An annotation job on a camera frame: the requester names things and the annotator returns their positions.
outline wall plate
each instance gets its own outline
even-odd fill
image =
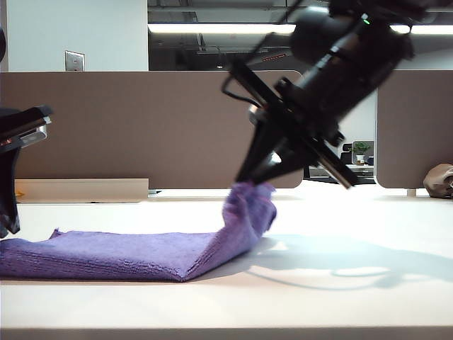
[[[67,71],[85,71],[85,54],[64,51],[64,63]]]

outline fluorescent light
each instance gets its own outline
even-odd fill
[[[392,25],[392,30],[400,33],[408,33],[409,26]],[[412,27],[412,34],[425,35],[451,35],[453,34],[453,25],[415,25]]]
[[[406,25],[392,25],[392,30],[408,33]],[[268,34],[276,32],[291,34],[296,25],[273,25],[262,23],[150,23],[154,33],[202,33],[202,34]],[[453,35],[453,25],[415,25],[412,34]]]
[[[310,6],[310,11],[328,13],[328,7]]]
[[[153,33],[203,33],[203,34],[290,34],[296,25],[262,23],[150,23]]]

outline table surface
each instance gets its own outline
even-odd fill
[[[226,194],[19,205],[17,236],[216,231]],[[255,249],[188,283],[3,280],[2,339],[453,339],[451,200],[304,181],[273,201]]]

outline gray partition panel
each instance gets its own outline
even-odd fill
[[[246,155],[248,104],[226,72],[1,74],[2,106],[54,109],[49,138],[25,148],[18,179],[150,178],[150,188],[227,188]],[[268,84],[293,71],[259,72]],[[234,84],[232,89],[241,91]],[[292,188],[302,172],[273,184]]]
[[[453,164],[453,71],[399,70],[377,92],[376,177],[386,188],[422,188]]]

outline purple towel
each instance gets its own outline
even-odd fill
[[[59,232],[50,239],[0,242],[0,276],[187,281],[248,251],[276,215],[269,184],[236,183],[223,207],[225,226],[202,234]]]

